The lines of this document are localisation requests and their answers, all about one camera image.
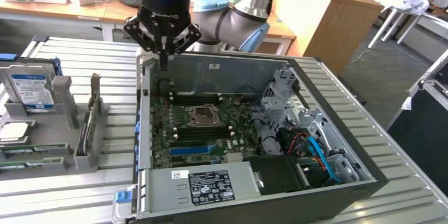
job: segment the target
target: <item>metal sheet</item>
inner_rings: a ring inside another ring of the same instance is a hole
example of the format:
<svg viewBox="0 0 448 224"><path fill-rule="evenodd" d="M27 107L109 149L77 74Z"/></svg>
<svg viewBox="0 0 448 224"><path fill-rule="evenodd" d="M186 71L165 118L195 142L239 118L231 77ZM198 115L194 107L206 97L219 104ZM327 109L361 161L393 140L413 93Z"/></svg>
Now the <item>metal sheet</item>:
<svg viewBox="0 0 448 224"><path fill-rule="evenodd" d="M53 223L54 220L66 223L109 223L113 191L131 182L131 169L121 167L130 166L133 161L135 96L131 89L135 79L133 68L107 68L111 62L133 60L133 52L126 51L133 47L134 44L65 38L50 38L42 46L41 52L57 55L63 60L70 59L66 68L62 60L62 71L65 75L73 76L71 92L77 102L87 100L85 87L91 73L102 76L101 92L105 102L111 104L102 142L101 169L91 174L0 181L0 206L5 206L0 214L1 223ZM90 64L97 69L70 68L79 62L83 63L78 66ZM390 179L369 199L353 203L334 219L321 223L446 223L446 199L439 196L437 188L395 147L335 77L314 59L298 58L297 62L313 77L317 89L323 91L334 111L349 124L349 130ZM5 217L7 212L14 212L14 216Z"/></svg>

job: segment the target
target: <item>red cable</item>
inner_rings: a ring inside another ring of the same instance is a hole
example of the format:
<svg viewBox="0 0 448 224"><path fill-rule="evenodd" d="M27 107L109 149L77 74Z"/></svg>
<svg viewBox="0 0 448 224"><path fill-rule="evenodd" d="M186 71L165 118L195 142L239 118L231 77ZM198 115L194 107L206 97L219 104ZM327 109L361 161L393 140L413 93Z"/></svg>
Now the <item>red cable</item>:
<svg viewBox="0 0 448 224"><path fill-rule="evenodd" d="M303 132L298 132L298 133L295 134L295 136L293 137L293 140L291 140L291 142L290 142L290 146L289 146L286 155L289 155L289 153L290 153L290 149L291 149L291 146L293 146L293 143L295 142L297 136L299 136L299 135L305 135L305 136L307 136L307 134L303 133Z"/></svg>
<svg viewBox="0 0 448 224"><path fill-rule="evenodd" d="M317 160L317 163L319 164L319 166L322 167L322 169L326 170L326 168L325 168L325 166L323 166L321 160L319 160L318 158L315 158L315 157L311 157L311 159L313 159L313 160Z"/></svg>

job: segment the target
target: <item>power supply label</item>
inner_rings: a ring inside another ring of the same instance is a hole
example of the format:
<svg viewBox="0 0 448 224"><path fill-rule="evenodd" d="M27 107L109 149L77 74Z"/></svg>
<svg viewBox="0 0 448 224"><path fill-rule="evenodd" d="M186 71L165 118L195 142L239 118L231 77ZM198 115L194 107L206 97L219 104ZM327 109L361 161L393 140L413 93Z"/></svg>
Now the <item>power supply label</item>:
<svg viewBox="0 0 448 224"><path fill-rule="evenodd" d="M191 203L197 205L234 200L229 173L218 170L187 175Z"/></svg>
<svg viewBox="0 0 448 224"><path fill-rule="evenodd" d="M45 76L37 74L13 74L15 90L21 103L31 109L47 109L53 107L50 91L45 88Z"/></svg>

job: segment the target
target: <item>robotic arm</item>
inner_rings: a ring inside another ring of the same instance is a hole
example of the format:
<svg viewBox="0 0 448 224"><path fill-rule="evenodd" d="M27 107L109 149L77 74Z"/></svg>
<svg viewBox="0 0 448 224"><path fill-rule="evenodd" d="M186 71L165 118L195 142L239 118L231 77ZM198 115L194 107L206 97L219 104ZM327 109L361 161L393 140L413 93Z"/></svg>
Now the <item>robotic arm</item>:
<svg viewBox="0 0 448 224"><path fill-rule="evenodd" d="M141 48L159 56L161 71L166 71L166 57L182 53L201 37L187 10L189 0L141 0L137 15L123 26Z"/></svg>
<svg viewBox="0 0 448 224"><path fill-rule="evenodd" d="M197 0L193 23L201 28L194 51L218 52L219 42L253 52L269 30L271 0L241 0L233 8L227 0Z"/></svg>
<svg viewBox="0 0 448 224"><path fill-rule="evenodd" d="M223 41L242 51L253 51L269 29L269 2L241 0L234 8L226 4L213 12L198 12L195 25L190 22L189 0L141 0L137 15L126 20L123 29L141 48L159 56L159 70L166 71L167 56L181 54L197 40L214 47Z"/></svg>

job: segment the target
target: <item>motherboard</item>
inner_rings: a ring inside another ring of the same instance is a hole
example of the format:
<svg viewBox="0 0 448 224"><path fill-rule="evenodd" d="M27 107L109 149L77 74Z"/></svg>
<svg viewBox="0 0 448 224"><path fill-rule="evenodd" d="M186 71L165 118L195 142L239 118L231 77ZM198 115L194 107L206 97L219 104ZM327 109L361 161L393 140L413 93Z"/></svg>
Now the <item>motherboard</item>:
<svg viewBox="0 0 448 224"><path fill-rule="evenodd" d="M241 95L151 98L153 168L239 162L262 152Z"/></svg>

